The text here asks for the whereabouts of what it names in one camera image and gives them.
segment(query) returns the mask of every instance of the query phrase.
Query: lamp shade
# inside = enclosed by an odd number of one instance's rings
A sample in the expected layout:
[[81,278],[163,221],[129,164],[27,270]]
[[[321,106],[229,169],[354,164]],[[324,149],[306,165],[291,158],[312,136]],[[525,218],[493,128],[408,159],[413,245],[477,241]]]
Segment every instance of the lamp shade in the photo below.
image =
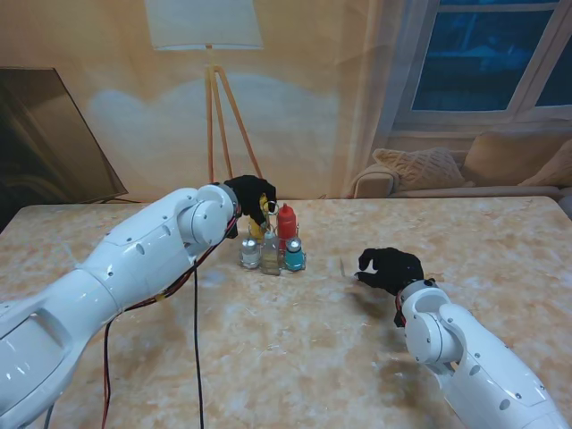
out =
[[146,0],[155,49],[260,49],[252,0]]

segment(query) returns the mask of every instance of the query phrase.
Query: window pane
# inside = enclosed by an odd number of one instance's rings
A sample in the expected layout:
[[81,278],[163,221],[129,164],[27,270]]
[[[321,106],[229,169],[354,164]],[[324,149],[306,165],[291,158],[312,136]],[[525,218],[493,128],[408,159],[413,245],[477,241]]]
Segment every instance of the window pane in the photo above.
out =
[[504,110],[552,11],[438,13],[413,110]]
[[536,105],[572,105],[572,38],[566,44]]
[[559,0],[441,0],[441,4],[541,4]]

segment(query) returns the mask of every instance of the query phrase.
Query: red ketchup bottle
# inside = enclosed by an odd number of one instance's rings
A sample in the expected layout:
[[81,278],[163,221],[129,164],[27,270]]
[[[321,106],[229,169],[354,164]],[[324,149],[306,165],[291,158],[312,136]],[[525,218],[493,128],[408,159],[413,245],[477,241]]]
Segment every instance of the red ketchup bottle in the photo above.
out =
[[284,204],[278,210],[278,238],[280,239],[280,250],[286,248],[286,241],[296,237],[296,214],[292,207]]

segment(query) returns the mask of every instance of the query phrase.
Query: silver cap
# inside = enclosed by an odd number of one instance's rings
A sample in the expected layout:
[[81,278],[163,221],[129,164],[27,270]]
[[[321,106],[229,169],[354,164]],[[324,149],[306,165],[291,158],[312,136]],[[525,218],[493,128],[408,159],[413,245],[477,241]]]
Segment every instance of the silver cap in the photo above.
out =
[[258,243],[255,239],[248,238],[242,241],[242,249],[240,250],[245,255],[252,255],[258,251]]
[[286,248],[290,253],[299,252],[302,249],[302,240],[298,237],[286,241]]

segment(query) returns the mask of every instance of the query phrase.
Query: window frame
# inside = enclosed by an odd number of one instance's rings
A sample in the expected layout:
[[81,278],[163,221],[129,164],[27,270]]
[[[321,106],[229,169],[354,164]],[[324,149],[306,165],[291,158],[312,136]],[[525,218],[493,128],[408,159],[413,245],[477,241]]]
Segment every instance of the window frame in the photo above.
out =
[[[544,85],[552,68],[572,33],[572,0],[560,0],[546,4],[479,4],[479,5],[439,5],[439,0],[422,0],[426,8],[419,5],[412,13],[425,13],[422,28],[416,41],[415,53],[400,100],[394,127],[400,130],[415,130],[426,124],[440,125],[490,125],[510,122],[541,121],[550,118],[555,112],[572,114],[572,106],[536,107]],[[412,110],[423,64],[431,40],[437,13],[463,12],[527,12],[553,10],[546,24],[530,62],[518,83],[506,110],[496,111],[435,111]]]

